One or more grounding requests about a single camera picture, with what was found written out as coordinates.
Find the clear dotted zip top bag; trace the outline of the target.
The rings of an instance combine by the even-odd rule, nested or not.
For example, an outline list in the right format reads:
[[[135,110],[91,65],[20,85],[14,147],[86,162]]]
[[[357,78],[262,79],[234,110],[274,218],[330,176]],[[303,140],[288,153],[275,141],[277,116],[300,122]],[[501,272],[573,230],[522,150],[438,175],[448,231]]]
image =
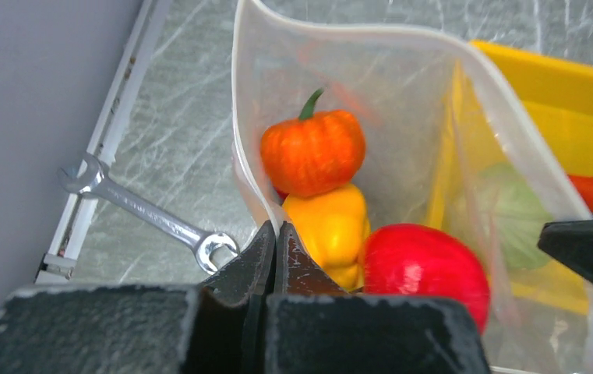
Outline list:
[[[468,45],[420,26],[308,23],[260,1],[240,1],[231,69],[233,160],[253,219],[280,224],[287,218],[260,163],[261,133],[295,114],[301,100],[324,86],[323,107],[349,110],[365,133],[366,156],[354,182],[365,194],[372,226],[425,224],[456,67],[484,82],[475,89],[478,99],[510,99],[510,85],[490,83],[492,69]],[[542,188],[509,164],[553,220],[590,217],[560,167],[545,164],[561,192],[577,194],[564,203],[578,208],[577,216],[553,213],[542,201]],[[479,173],[464,177],[462,191],[474,224]],[[486,335],[491,363],[515,372],[593,373],[593,284],[551,257],[535,270],[509,270],[497,234],[480,231],[475,237],[492,285]]]

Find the red toy tomato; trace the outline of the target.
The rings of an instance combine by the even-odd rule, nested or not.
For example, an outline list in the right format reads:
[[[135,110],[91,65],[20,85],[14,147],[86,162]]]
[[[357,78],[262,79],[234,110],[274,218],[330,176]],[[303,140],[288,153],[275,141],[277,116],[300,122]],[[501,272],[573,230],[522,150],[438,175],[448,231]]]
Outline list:
[[[489,282],[476,255],[456,238],[419,224],[390,224],[366,239],[364,251],[365,293],[451,298],[485,330]]]

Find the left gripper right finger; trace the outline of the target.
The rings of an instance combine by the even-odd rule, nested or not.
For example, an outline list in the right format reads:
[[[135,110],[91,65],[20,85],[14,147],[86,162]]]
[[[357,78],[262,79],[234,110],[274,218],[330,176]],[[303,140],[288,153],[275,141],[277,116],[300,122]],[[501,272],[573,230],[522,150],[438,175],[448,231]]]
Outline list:
[[[487,373],[480,333],[449,298],[342,291],[284,223],[266,299],[268,373]]]

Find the green toy cabbage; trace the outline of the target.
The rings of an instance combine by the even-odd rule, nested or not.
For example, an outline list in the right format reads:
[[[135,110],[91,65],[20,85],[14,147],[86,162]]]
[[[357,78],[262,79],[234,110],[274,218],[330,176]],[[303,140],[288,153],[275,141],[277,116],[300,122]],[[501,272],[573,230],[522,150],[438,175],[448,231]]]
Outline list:
[[[537,243],[543,224],[550,222],[552,215],[511,164],[498,163],[481,171],[474,191],[478,223],[471,220],[461,192],[448,221],[453,235],[479,253],[475,234],[494,232],[509,270],[535,270],[550,261]]]

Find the yellow bell pepper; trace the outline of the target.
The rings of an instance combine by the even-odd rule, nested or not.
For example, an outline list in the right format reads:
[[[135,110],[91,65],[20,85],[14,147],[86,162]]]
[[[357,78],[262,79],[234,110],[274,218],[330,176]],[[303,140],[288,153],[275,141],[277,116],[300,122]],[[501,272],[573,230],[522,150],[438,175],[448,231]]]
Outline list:
[[[363,286],[363,245],[371,226],[362,191],[348,183],[318,196],[287,196],[283,210],[305,250],[346,291]]]

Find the orange toy pumpkin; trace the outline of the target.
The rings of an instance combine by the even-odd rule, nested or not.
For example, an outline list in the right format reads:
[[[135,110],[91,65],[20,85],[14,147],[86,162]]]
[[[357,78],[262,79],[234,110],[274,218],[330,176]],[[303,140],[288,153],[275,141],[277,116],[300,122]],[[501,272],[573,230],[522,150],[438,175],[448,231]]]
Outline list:
[[[259,143],[263,169],[283,194],[311,197],[352,180],[366,155],[365,133],[349,111],[317,111],[314,91],[295,118],[266,129]]]

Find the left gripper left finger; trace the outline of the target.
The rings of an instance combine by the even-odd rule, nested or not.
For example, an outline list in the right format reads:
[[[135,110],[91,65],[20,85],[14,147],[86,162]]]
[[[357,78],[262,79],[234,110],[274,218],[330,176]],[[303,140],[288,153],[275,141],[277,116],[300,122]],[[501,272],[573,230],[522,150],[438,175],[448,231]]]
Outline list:
[[[200,284],[21,288],[0,308],[0,373],[258,373],[276,235]]]

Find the red bell pepper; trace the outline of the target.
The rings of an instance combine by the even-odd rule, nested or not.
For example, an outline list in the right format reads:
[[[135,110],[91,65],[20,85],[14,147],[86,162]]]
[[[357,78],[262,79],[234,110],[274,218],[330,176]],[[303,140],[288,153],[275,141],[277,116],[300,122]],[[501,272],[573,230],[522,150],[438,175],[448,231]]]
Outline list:
[[[274,188],[274,191],[276,192],[277,196],[279,197],[280,201],[284,201],[287,197],[288,197],[288,193],[283,192],[279,189]]]

